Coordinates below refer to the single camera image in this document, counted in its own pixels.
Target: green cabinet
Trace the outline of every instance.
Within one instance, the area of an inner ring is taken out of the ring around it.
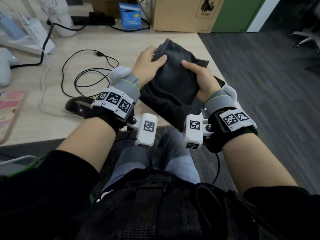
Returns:
[[[245,32],[265,0],[225,0],[212,33]]]

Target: blue jeans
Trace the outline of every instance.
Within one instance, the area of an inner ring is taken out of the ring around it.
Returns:
[[[191,183],[200,183],[200,177],[190,152],[183,146],[183,135],[175,130],[165,133],[159,142],[160,165],[162,168],[177,177]],[[102,190],[121,179],[135,168],[148,168],[146,148],[131,146],[123,149],[117,161],[110,180]]]

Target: computer mouse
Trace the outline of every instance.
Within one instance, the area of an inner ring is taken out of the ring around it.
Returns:
[[[94,98],[91,97],[73,97],[66,102],[65,108],[67,111],[85,117],[86,114],[90,111],[90,105],[94,101]]]

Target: light wood tabletop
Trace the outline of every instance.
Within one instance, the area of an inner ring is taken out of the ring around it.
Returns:
[[[23,9],[19,0],[6,0],[14,9]],[[44,22],[45,14],[37,3],[32,3],[38,18]],[[140,52],[148,46],[157,47],[166,38],[171,39],[194,54],[195,57],[209,60],[208,67],[218,78],[224,80],[222,74],[212,60],[204,44],[196,33],[152,32],[140,31],[125,33],[105,26],[88,26],[73,37],[60,37],[54,34],[52,41],[56,45],[55,51],[49,55],[50,68],[45,77],[46,93],[44,104],[52,109],[66,112],[64,106],[70,99],[61,91],[62,66],[75,52],[82,49],[98,50],[107,56],[119,61],[119,64],[132,68]],[[39,56],[9,48],[22,64],[37,63]],[[12,83],[6,90],[24,90],[27,92],[26,100],[21,113],[16,121],[8,140],[2,145],[15,145],[21,143],[46,141],[66,138],[83,119],[69,116],[53,116],[39,109],[38,101],[41,96],[40,80],[46,69],[46,62],[41,66],[22,67],[11,72]],[[83,70],[89,68],[110,68],[104,57],[98,57],[91,51],[75,55],[65,66],[64,90],[72,96],[80,96],[74,88],[75,77]],[[89,73],[79,80],[79,85],[89,85],[100,80],[98,74]],[[106,80],[90,88],[81,89],[85,95],[98,93],[107,87]],[[157,115],[149,107],[138,101],[134,108],[135,115],[142,113]],[[169,125],[162,117],[158,116],[158,126]]]

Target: gray wristband with yellow trim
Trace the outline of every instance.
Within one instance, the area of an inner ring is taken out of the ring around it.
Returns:
[[[115,81],[114,88],[124,92],[137,103],[140,97],[140,82],[135,75],[130,74],[122,79]]]
[[[236,108],[232,97],[230,97],[225,91],[219,89],[209,96],[205,104],[209,115],[222,108],[234,107]]]

